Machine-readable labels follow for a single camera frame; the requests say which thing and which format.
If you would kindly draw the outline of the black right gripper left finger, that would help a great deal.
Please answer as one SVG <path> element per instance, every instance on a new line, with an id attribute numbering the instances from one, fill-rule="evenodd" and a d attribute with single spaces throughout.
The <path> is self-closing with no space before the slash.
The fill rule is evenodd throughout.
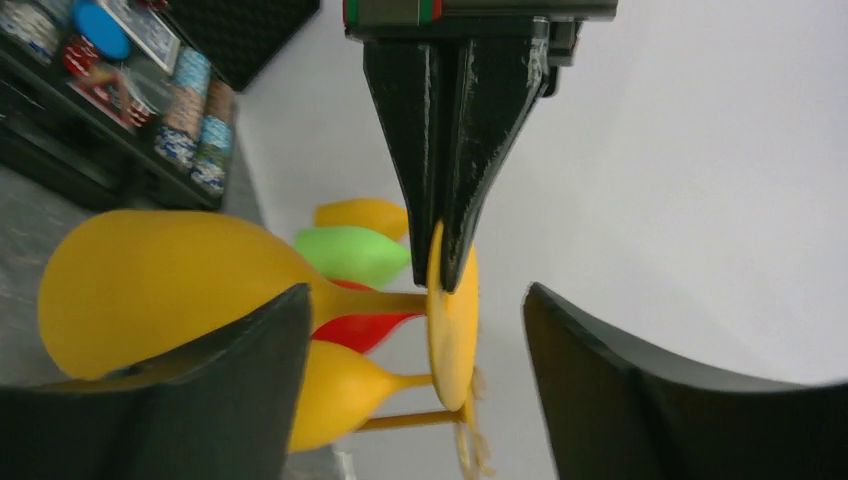
<path id="1" fill-rule="evenodd" d="M 298 285 L 96 381 L 1 390 L 5 479 L 277 479 L 310 335 Z"/>

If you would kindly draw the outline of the black poker chip case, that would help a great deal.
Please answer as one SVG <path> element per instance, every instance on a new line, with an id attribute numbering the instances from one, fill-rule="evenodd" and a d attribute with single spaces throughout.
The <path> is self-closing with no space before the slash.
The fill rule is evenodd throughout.
<path id="1" fill-rule="evenodd" d="M 235 97 L 317 1 L 5 1 L 1 162 L 76 204 L 222 206 Z"/>

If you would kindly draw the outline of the green plastic wine glass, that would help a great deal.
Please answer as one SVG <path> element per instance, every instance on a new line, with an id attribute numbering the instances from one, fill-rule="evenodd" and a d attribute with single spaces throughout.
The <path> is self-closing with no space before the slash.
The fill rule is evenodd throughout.
<path id="1" fill-rule="evenodd" d="M 298 232 L 295 250 L 323 276 L 382 289 L 411 262 L 409 249 L 358 226 L 312 227 Z"/>

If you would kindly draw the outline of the red plastic wine glass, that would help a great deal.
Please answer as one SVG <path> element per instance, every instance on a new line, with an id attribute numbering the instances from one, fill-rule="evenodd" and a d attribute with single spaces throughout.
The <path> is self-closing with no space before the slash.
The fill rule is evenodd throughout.
<path id="1" fill-rule="evenodd" d="M 422 316 L 423 305 L 404 312 L 380 312 L 337 316 L 317 328 L 311 339 L 344 346 L 367 354 L 384 342 L 405 321 Z"/>

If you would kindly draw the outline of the yellow plastic wine glass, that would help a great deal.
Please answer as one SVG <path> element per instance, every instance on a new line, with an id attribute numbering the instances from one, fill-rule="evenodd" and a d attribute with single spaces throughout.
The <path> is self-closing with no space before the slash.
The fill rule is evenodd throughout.
<path id="1" fill-rule="evenodd" d="M 230 324 L 287 289 L 313 293 L 314 328 L 343 315 L 426 309 L 433 385 L 455 410 L 474 378 L 477 268 L 441 286 L 435 234 L 423 294 L 351 290 L 283 239 L 241 218 L 113 210 L 79 224 L 50 256 L 37 296 L 41 340 L 68 376 L 95 379 Z"/>
<path id="2" fill-rule="evenodd" d="M 312 340 L 288 451 L 331 444 L 361 427 L 391 395 L 432 383 L 430 374 L 391 373 L 350 348 Z"/>
<path id="3" fill-rule="evenodd" d="M 353 198 L 326 203 L 314 210 L 316 227 L 358 226 L 400 241 L 409 233 L 407 211 L 379 198 Z"/>

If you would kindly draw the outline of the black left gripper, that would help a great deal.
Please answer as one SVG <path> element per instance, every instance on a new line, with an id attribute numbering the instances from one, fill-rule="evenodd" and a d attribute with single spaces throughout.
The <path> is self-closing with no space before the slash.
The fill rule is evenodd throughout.
<path id="1" fill-rule="evenodd" d="M 586 21 L 611 21 L 610 1 L 355 1 L 347 36 L 471 38 L 459 48 L 439 219 L 441 286 L 462 277 L 486 197 L 544 87 L 548 65 L 573 64 Z M 547 37 L 512 37 L 541 33 Z M 434 230 L 438 60 L 431 46 L 368 42 L 363 69 L 405 200 L 413 280 L 426 284 Z"/>

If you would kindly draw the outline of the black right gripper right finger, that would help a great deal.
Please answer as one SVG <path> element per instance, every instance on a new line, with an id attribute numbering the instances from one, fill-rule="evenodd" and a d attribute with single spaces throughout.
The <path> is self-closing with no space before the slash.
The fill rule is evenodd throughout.
<path id="1" fill-rule="evenodd" d="M 561 479 L 843 479 L 847 386 L 675 354 L 535 283 L 523 320 Z"/>

